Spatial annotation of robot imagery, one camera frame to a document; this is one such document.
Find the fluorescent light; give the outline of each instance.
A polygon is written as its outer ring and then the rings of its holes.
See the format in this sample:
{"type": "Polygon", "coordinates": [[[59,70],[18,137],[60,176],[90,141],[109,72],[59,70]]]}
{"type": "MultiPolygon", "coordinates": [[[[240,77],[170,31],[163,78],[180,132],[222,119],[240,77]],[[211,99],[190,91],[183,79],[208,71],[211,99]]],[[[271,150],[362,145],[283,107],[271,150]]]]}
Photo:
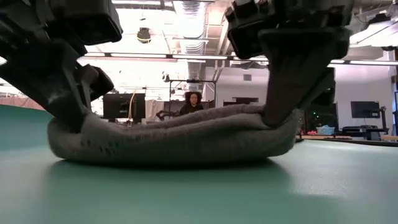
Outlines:
{"type": "Polygon", "coordinates": [[[121,54],[112,53],[112,57],[131,57],[131,58],[166,58],[165,54],[121,54]]]}
{"type": "Polygon", "coordinates": [[[339,64],[339,63],[345,63],[345,61],[344,60],[332,60],[330,63],[331,64],[339,64]]]}
{"type": "Polygon", "coordinates": [[[358,32],[358,33],[352,35],[349,38],[349,43],[350,44],[359,44],[362,41],[374,36],[375,34],[377,34],[378,32],[382,31],[383,29],[391,26],[393,23],[394,22],[392,22],[392,21],[385,21],[385,22],[378,22],[378,23],[375,23],[375,24],[370,24],[369,27],[366,30],[358,32]]]}
{"type": "Polygon", "coordinates": [[[253,57],[249,58],[249,60],[255,62],[268,62],[268,59],[266,57],[253,57]]]}
{"type": "Polygon", "coordinates": [[[178,59],[178,62],[206,63],[206,60],[178,59]]]}
{"type": "Polygon", "coordinates": [[[202,59],[202,60],[226,60],[227,56],[216,55],[173,55],[173,58],[178,59],[202,59]]]}
{"type": "Polygon", "coordinates": [[[85,54],[86,57],[105,57],[104,53],[99,53],[99,52],[88,52],[85,54]]]}
{"type": "Polygon", "coordinates": [[[383,66],[398,66],[398,62],[376,61],[376,60],[352,60],[349,61],[352,65],[383,65],[383,66]]]}
{"type": "MultiPolygon", "coordinates": [[[[241,60],[238,57],[233,57],[233,60],[241,60]]],[[[250,62],[268,62],[268,59],[266,57],[253,57],[241,61],[250,61],[250,62]]]]}

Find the computer monitor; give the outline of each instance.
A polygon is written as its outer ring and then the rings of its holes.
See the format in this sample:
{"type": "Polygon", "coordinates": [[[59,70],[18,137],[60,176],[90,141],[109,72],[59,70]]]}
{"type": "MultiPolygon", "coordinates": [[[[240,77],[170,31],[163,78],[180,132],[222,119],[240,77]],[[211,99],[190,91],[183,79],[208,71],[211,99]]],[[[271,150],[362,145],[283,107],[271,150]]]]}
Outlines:
{"type": "Polygon", "coordinates": [[[380,118],[380,104],[377,101],[352,101],[352,118],[380,118]]]}
{"type": "MultiPolygon", "coordinates": [[[[105,94],[103,98],[104,119],[127,118],[132,93],[105,94]]],[[[131,116],[135,123],[146,117],[145,93],[136,93],[131,104],[131,116]]]]}

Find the desk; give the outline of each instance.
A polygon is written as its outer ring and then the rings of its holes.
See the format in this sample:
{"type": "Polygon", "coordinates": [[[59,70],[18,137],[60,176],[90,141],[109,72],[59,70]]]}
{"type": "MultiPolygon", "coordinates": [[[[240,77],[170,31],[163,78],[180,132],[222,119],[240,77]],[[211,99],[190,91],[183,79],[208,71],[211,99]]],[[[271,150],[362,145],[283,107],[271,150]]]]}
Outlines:
{"type": "Polygon", "coordinates": [[[81,166],[52,155],[44,111],[0,106],[1,224],[393,224],[398,150],[304,141],[217,170],[81,166]]]}
{"type": "Polygon", "coordinates": [[[312,139],[312,140],[317,140],[317,139],[352,139],[350,136],[333,137],[333,136],[317,135],[317,134],[301,135],[301,136],[296,136],[296,138],[312,139]]]}
{"type": "Polygon", "coordinates": [[[385,141],[398,141],[398,136],[382,135],[381,139],[385,141]]]}
{"type": "Polygon", "coordinates": [[[366,140],[372,140],[372,133],[385,133],[385,129],[379,128],[352,128],[352,129],[344,129],[342,132],[337,132],[337,135],[345,135],[351,137],[360,137],[366,140]]]}

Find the curly hair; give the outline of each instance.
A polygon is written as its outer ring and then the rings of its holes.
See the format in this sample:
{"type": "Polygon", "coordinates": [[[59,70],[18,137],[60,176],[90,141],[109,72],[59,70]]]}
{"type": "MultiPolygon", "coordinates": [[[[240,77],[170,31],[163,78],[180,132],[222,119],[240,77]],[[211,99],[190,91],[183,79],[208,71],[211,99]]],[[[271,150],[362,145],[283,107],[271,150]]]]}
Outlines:
{"type": "Polygon", "coordinates": [[[194,92],[186,92],[186,93],[185,93],[185,104],[188,105],[188,104],[191,103],[190,98],[191,98],[191,96],[192,96],[193,94],[195,94],[195,95],[198,97],[198,104],[200,104],[201,99],[202,99],[202,96],[201,96],[201,93],[200,93],[200,92],[197,92],[197,91],[194,91],[194,92]]]}

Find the air duct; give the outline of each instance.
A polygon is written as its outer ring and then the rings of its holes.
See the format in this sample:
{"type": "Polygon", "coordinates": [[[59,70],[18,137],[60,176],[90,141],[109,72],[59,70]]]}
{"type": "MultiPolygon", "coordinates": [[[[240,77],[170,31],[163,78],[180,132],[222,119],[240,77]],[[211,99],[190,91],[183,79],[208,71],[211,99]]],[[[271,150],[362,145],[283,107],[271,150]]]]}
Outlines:
{"type": "MultiPolygon", "coordinates": [[[[180,23],[181,35],[186,40],[180,41],[182,54],[201,55],[205,51],[205,22],[207,2],[174,1],[174,9],[180,23]]],[[[187,62],[186,79],[204,79],[201,77],[201,63],[187,62]]]]}

